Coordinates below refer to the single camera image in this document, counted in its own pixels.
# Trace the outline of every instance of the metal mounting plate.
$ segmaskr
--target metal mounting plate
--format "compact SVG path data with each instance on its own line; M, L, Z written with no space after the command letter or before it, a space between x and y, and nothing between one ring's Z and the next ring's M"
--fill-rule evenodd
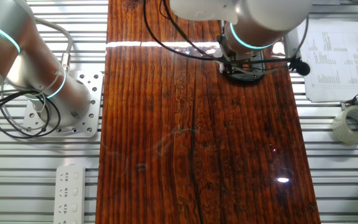
M87 114L78 120L72 126L59 127L56 131L52 132L48 136L42 138L90 138L98 132L98 119L100 111L100 102L103 87L103 74L101 72L86 72L86 71L70 71L70 75L82 82L91 95L91 104ZM34 110L31 101L27 103L25 110L23 126L36 129L45 125ZM52 130L53 126L48 126L46 132ZM28 131L29 134L37 134L39 130Z

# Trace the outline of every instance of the tape roll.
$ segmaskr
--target tape roll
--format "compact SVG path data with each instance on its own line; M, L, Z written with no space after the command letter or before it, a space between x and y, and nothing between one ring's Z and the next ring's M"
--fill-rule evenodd
M350 106L334 118L333 133L340 141L346 144L357 144L358 133L347 125L347 118L352 118L358 123L358 106Z

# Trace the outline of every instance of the white power strip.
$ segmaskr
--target white power strip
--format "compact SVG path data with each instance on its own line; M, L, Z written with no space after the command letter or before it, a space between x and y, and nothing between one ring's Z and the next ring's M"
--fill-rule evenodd
M61 166L56 170L53 224L84 224L85 167Z

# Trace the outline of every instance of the wooden board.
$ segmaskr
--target wooden board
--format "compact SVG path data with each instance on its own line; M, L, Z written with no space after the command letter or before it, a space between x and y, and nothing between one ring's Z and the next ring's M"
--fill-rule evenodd
M158 6L155 35L192 54ZM193 42L219 34L178 24ZM96 223L320 223L288 71L230 82L157 46L142 1L109 0Z

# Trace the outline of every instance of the black cable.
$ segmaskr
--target black cable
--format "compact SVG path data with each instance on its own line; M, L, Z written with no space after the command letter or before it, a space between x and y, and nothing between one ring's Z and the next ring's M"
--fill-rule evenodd
M34 93L34 92L36 92L36 91L26 91L26 92L14 93L14 94L11 94L11 95L9 95L9 96L3 98L3 99L0 99L0 103L2 103L3 101L6 101L6 100L11 101L11 100L16 99L16 98L19 97L19 96L22 96L22 95L25 95L25 94L29 94L29 93Z
M29 93L38 93L38 92L37 91L25 91L25 92L19 92L19 93L9 95L8 97L5 97L0 100L0 107L5 105L6 103L18 98L18 97L20 97L20 96L23 96L23 95L29 94Z
M241 60L241 61L233 61L232 64L238 64L238 65L252 65L257 63L276 63L276 62L290 62L291 58L277 58L277 59L268 59L268 60L258 60L258 61L250 61L247 60Z
M37 97L41 102L44 102L41 97L39 97L39 96L36 96L36 97ZM0 126L0 131L2 131L2 132L3 132L4 134L6 134L7 136L12 137L12 138L16 138L16 139L31 139L31 138L35 138L35 137L44 137L44 136L47 136L47 135L51 134L52 132L54 132L56 129L58 129L58 127L59 127L59 125L60 125L60 122L61 122L61 120L62 120L62 117L61 117L60 112L59 112L58 108L56 107L56 105L55 105L50 99L48 99L48 98L46 98L46 99L47 99L48 103L50 103L50 104L55 108L55 110L56 110L56 112L57 112L57 115L58 115L58 122L57 122L56 126L55 126L51 131L49 131L49 132L47 132L47 133L45 133L45 134L37 133L37 134L31 136L31 135L29 135L29 134L27 134L27 133L22 132L21 130L20 130L20 131L18 130L18 132L20 132L21 134L26 135L27 137L14 136L14 135L12 135L12 134L9 134L9 133L8 133L7 131L5 131L1 126ZM50 121L50 116L52 115L52 113L49 112L49 110L48 110L47 108L45 108L45 109L47 110L47 113L48 113L48 115L47 115L47 124L48 124L49 121ZM7 120L8 120L8 122L15 128L14 124L12 124L9 119L7 119Z
M154 35L154 33L152 32L150 26L149 26L149 22L147 22L147 15L146 15L146 0L143 0L143 20L144 23L146 25L146 29L147 32L149 32L149 34L152 36L153 40L156 41L159 45L161 45L161 47L184 57L188 57L188 58L193 58L193 59L198 59L198 60L206 60L206 61L215 61L215 59L213 58L206 58L206 57L197 57L197 56L193 56L193 55L188 55L188 54L184 54L182 52L178 52L176 50L171 49L170 47L167 47L165 44L163 44L161 41L158 40L158 38L156 38L156 36Z
M8 135L9 137L12 137L12 138L16 138L16 139L30 139L30 138L35 138L35 137L43 137L43 136L47 136L49 134L51 134L52 132L54 132L60 125L60 122L62 120L62 117L61 117L61 114L58 110L58 108L56 107L56 105L48 98L46 98L47 102L50 103L56 110L57 112L57 115L58 115L58 123L57 125L51 130L49 131L48 133L45 133L45 134L41 134L42 132L44 132L46 130L46 127L49 125L49 122L50 122L50 118L52 116L52 113L51 111L49 110L48 107L45 107L45 110L47 112L47 121L45 123L45 126L41 129L40 132L38 132L37 134L35 135L30 135L30 134L27 134L25 132L23 132L22 130L20 130L18 127L16 127L16 125L14 125L11 120L7 117L6 113L3 111L2 109L2 106L5 105L6 103L14 100L15 98L19 97L19 96L22 96L22 95L25 95L25 94L39 94L39 92L37 91L22 91L22 92L18 92L18 93L15 93L14 95L10 95L8 97L5 97L3 99L0 99L0 110L2 112L2 115L6 118L6 120L9 122L9 124L15 128L18 132L20 132L21 134L25 135L26 137L23 137L23 136L14 136L12 134L9 134L7 131L5 131L1 126L0 126L0 131L2 131L4 134ZM40 96L37 96L35 95L41 103L44 103L44 100L40 97Z
M213 57L211 55L208 55L204 50L201 50L199 47L197 47L195 44L192 43L192 41L187 37L187 35L184 33L184 31L179 27L179 25L173 20L171 13L169 12L168 4L166 0L162 0L165 12L167 13L167 17L169 21L171 21L171 24L175 27L175 29L178 31L178 33L188 42L192 47L194 47L201 55L204 55L205 57L213 58L214 60L220 61L220 59Z
M44 104L46 102L44 102L44 100L40 97L40 96L35 96L38 98L38 100ZM8 116L6 115L5 111L3 110L2 106L0 106L0 110L1 110L1 113L2 115L4 116L4 118L7 120L7 122L14 128L16 129L16 131L22 133L23 135L27 136L27 137L18 137L16 136L16 138L20 138L20 139L30 139L30 138L34 138L34 137L38 137L41 133L43 133L45 130L46 130L46 127L48 126L49 122L50 122L50 117L51 117L51 112L49 111L49 108L46 106L45 107L45 110L47 112L47 121L45 123L45 125L41 128L41 130L35 134L35 135L31 135L31 134L27 134L25 132L23 132L20 128L16 127L16 125L14 125L14 123L11 121L10 118L8 118Z
M158 7L159 9L160 9L160 14L161 14L161 16L163 16L164 18L166 18L166 19L169 19L166 15L164 15L164 14L162 14L162 11L161 11L161 6L162 6L162 0L160 1L160 6Z

